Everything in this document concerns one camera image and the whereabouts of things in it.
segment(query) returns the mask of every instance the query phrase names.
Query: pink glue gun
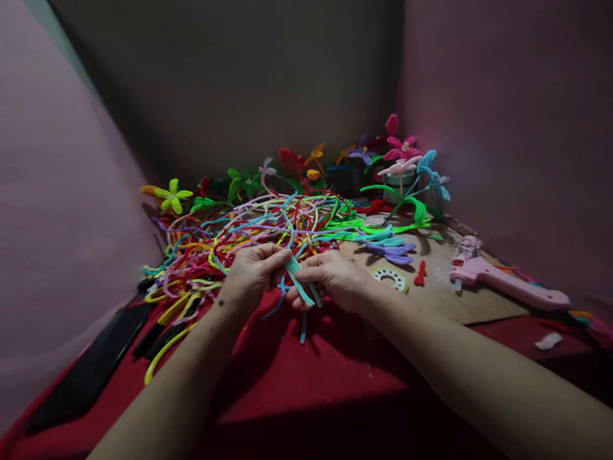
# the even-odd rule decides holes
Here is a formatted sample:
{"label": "pink glue gun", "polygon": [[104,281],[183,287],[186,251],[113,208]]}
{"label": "pink glue gun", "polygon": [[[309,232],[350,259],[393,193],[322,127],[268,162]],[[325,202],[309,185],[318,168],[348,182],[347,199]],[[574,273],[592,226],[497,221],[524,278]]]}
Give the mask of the pink glue gun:
{"label": "pink glue gun", "polygon": [[457,295],[462,292],[462,284],[472,286],[481,281],[540,310],[570,308],[570,300],[564,293],[536,287],[498,270],[483,258],[481,241],[474,236],[465,236],[455,249],[449,277]]}

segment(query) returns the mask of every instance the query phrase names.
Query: yellow flower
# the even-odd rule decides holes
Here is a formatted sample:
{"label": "yellow flower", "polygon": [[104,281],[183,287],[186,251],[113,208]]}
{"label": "yellow flower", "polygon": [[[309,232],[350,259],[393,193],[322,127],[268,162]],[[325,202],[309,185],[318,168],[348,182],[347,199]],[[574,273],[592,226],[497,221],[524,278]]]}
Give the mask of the yellow flower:
{"label": "yellow flower", "polygon": [[306,176],[311,180],[317,180],[321,177],[321,173],[317,169],[309,169]]}
{"label": "yellow flower", "polygon": [[357,146],[358,146],[357,144],[353,144],[351,147],[346,148],[343,151],[341,151],[340,155],[338,156],[334,164],[338,165],[343,158],[345,159],[345,163],[348,163],[347,158],[349,158],[349,150],[354,149]]}
{"label": "yellow flower", "polygon": [[187,190],[179,191],[179,180],[173,179],[170,181],[169,190],[162,190],[158,188],[153,192],[160,198],[164,198],[162,202],[162,211],[166,211],[168,208],[172,206],[172,209],[177,213],[181,214],[183,212],[183,208],[181,207],[181,202],[179,200],[189,198],[193,195],[192,192]]}

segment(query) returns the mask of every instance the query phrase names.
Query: orange flower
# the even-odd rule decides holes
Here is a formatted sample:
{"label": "orange flower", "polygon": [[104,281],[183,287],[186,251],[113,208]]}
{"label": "orange flower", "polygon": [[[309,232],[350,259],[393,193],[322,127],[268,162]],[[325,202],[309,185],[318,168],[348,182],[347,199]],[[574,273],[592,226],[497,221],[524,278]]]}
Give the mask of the orange flower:
{"label": "orange flower", "polygon": [[321,173],[317,169],[309,169],[306,176],[311,180],[317,180],[321,177]]}
{"label": "orange flower", "polygon": [[321,173],[325,176],[324,174],[324,169],[321,167],[321,164],[319,164],[319,158],[324,156],[324,147],[326,145],[325,144],[320,144],[317,147],[315,147],[312,151],[311,151],[311,156],[305,161],[305,166],[307,166],[311,161],[314,161],[315,163],[317,163],[317,166],[319,166],[319,169],[321,170]]}
{"label": "orange flower", "polygon": [[340,155],[338,156],[334,164],[338,165],[343,158],[345,159],[345,163],[349,164],[349,162],[347,161],[347,158],[349,158],[349,150],[354,149],[357,146],[358,146],[357,144],[353,144],[351,147],[346,148],[343,151],[341,151]]}

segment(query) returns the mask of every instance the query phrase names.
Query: green flower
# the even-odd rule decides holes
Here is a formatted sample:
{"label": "green flower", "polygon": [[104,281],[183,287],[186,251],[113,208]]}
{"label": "green flower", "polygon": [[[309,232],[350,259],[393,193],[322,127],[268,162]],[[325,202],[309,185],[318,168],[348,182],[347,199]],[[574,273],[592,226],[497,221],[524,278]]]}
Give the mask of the green flower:
{"label": "green flower", "polygon": [[264,190],[262,184],[260,184],[260,177],[262,174],[259,172],[251,177],[248,171],[239,172],[236,169],[228,169],[228,176],[232,178],[232,182],[230,184],[230,192],[228,194],[228,198],[232,201],[234,195],[238,199],[241,199],[239,195],[239,190],[241,188],[245,188],[247,190],[247,196],[249,199],[254,197],[254,190]]}
{"label": "green flower", "polygon": [[171,180],[168,188],[170,191],[162,190],[161,188],[156,188],[154,190],[154,193],[164,200],[162,202],[162,211],[167,211],[168,208],[172,206],[172,209],[177,214],[181,214],[183,212],[183,207],[181,206],[181,202],[179,200],[189,198],[193,195],[193,193],[187,190],[179,191],[178,179]]}
{"label": "green flower", "polygon": [[193,200],[193,206],[190,212],[194,212],[202,208],[212,208],[214,206],[219,206],[220,204],[225,204],[225,202],[224,201],[213,201],[210,198],[196,197]]}

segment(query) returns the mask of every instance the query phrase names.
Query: right hand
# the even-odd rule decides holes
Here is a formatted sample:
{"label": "right hand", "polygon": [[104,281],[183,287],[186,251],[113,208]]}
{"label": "right hand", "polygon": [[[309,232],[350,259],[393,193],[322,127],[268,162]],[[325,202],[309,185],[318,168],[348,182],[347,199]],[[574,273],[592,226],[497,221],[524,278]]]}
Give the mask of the right hand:
{"label": "right hand", "polygon": [[[302,267],[296,272],[298,281],[321,283],[324,293],[349,313],[357,312],[367,302],[369,289],[377,286],[374,278],[337,250],[312,256],[302,263]],[[287,292],[287,298],[295,309],[308,309],[296,286]]]}

